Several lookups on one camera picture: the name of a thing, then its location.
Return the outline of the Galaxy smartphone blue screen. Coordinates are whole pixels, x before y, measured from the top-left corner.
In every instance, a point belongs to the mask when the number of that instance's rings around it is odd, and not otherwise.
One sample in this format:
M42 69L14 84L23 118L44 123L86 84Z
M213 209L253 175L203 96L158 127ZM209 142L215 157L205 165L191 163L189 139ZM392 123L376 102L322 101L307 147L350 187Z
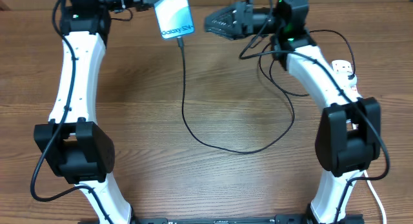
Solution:
M154 5L161 37L172 39L195 32L188 0L159 0Z

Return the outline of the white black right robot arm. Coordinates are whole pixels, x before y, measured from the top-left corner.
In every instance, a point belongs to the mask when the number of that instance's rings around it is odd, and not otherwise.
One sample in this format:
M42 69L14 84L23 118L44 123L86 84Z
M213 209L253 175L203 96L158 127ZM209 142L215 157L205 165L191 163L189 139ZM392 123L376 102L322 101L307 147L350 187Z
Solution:
M304 214L278 214L276 223L362 223L362 215L348 215L346 205L371 162L388 153L380 136L381 108L326 62L305 26L308 11L308 0L277 0L267 8L245 0L208 15L204 29L229 40L269 35L273 60L303 85L321 112L317 193Z

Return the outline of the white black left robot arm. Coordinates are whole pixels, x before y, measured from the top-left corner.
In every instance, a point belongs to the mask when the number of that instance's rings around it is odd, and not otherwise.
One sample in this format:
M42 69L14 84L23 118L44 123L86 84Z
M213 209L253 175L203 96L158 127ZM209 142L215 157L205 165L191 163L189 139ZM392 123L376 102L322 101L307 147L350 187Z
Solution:
M57 0L52 26L63 44L63 65L54 107L34 128L40 163L81 191L99 223L136 223L134 210L113 175L114 143L97 124L96 95L111 12L145 11L160 0Z

